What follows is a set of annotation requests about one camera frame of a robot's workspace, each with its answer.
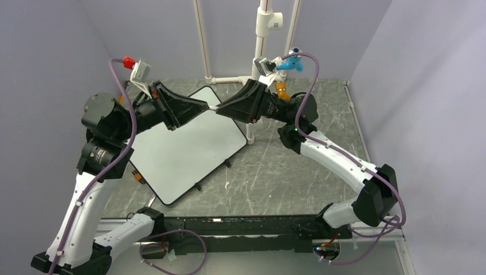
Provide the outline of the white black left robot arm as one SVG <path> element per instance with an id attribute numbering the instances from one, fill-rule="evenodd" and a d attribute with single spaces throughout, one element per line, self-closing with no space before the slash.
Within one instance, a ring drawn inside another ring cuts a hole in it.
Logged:
<path id="1" fill-rule="evenodd" d="M 147 206 L 107 234 L 97 236 L 96 231 L 134 152 L 135 136 L 158 124 L 175 130 L 209 108 L 207 102 L 178 95 L 161 82 L 150 86 L 147 100 L 128 108 L 109 93 L 91 96 L 81 119 L 87 142 L 68 211 L 47 251 L 32 258 L 32 268 L 47 274 L 106 274 L 134 242 L 163 240 L 169 234 L 181 239 L 183 230 L 167 227 L 164 215 Z"/>

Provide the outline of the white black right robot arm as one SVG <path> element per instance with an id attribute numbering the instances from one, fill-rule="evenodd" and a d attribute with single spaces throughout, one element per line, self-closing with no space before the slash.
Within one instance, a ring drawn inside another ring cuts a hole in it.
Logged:
<path id="1" fill-rule="evenodd" d="M 215 112 L 248 124 L 261 117 L 284 123 L 278 133 L 285 148 L 318 162 L 356 192 L 355 198 L 330 203 L 320 212 L 315 225 L 323 238 L 354 222 L 377 227 L 398 202 L 394 169 L 366 162 L 330 141 L 313 125 L 319 115 L 316 100 L 309 93 L 297 93 L 285 100 L 265 84 L 249 80 L 236 95 L 218 104 Z"/>

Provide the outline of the black framed whiteboard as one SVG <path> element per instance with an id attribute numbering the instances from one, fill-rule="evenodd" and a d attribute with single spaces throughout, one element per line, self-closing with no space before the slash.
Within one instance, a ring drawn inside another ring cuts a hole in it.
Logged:
<path id="1" fill-rule="evenodd" d="M 171 205 L 246 144 L 234 120 L 205 111 L 175 131 L 158 124 L 138 134 L 129 171 Z"/>

